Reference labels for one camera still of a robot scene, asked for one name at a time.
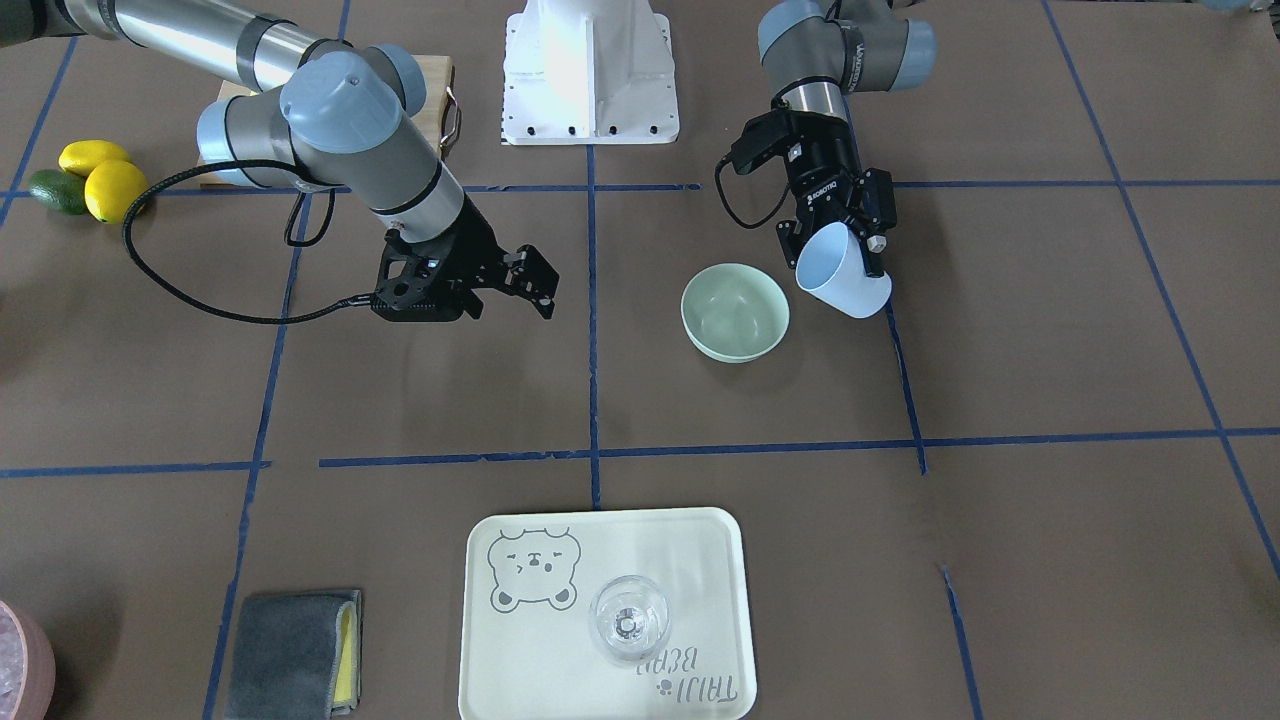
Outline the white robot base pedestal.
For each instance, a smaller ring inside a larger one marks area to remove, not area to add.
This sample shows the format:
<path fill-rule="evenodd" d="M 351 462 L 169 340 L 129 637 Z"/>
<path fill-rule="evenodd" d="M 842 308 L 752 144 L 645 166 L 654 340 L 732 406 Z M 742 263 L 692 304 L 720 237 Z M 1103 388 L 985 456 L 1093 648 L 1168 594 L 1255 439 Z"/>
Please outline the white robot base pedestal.
<path fill-rule="evenodd" d="M 669 19 L 648 1 L 529 1 L 504 32 L 509 146 L 672 143 L 681 131 Z"/>

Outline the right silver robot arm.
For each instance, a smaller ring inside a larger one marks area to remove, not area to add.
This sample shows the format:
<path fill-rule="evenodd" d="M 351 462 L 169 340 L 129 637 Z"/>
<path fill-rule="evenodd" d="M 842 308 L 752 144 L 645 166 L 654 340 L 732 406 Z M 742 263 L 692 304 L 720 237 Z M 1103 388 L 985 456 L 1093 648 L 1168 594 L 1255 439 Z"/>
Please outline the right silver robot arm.
<path fill-rule="evenodd" d="M 554 313 L 556 269 L 530 245 L 503 250 L 490 224 L 413 123 L 428 82 L 390 44 L 352 47 L 285 18 L 230 1 L 5 1 L 3 45 L 92 35 L 186 61 L 247 88 L 207 106 L 197 124 L 204 164 L 131 202 L 122 238 L 147 277 L 132 225 L 143 205 L 200 174 L 257 188 L 348 188 L 384 224 L 372 292 L 335 302 L 389 322 L 483 314 L 480 290 Z"/>

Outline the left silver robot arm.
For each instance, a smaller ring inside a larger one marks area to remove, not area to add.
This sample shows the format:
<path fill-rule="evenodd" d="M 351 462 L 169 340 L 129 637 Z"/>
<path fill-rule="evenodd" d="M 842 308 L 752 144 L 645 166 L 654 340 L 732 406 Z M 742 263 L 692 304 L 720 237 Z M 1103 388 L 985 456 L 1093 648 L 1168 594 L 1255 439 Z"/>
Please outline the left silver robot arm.
<path fill-rule="evenodd" d="M 769 213 L 765 223 L 791 268 L 820 228 L 837 224 L 851 231 L 867 275 L 883 277 L 881 236 L 897 223 L 892 178 L 860 163 L 849 96 L 920 86 L 934 67 L 934 31 L 896 17 L 890 1 L 782 1 L 756 37 L 771 106 L 746 122 L 719 165 L 746 176 L 783 163 L 795 215 Z"/>

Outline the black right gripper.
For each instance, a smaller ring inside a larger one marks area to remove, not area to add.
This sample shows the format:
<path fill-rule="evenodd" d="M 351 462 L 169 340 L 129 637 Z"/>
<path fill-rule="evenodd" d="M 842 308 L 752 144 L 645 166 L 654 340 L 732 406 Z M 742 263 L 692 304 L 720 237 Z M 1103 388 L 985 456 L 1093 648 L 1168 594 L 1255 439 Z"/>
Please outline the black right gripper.
<path fill-rule="evenodd" d="M 397 228 L 384 234 L 371 309 L 389 322 L 456 322 L 480 318 L 477 290 L 530 302 L 545 320 L 556 310 L 559 274 L 531 245 L 506 252 L 470 199 L 438 237 L 411 243 Z"/>

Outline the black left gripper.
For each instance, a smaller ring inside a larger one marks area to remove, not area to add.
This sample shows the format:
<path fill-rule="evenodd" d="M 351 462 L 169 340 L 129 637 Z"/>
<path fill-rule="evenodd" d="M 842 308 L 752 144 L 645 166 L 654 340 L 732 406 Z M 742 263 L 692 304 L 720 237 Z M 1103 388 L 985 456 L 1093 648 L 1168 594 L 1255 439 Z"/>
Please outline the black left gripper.
<path fill-rule="evenodd" d="M 867 275 L 884 277 L 881 255 L 887 232 L 897 224 L 892 176 L 860 168 L 850 124 L 815 111 L 772 108 L 746 122 L 726 163 L 746 176 L 774 158 L 783 161 L 787 192 L 795 199 L 795 220 L 774 225 L 787 266 L 797 268 L 817 231 L 844 223 L 861 233 Z"/>

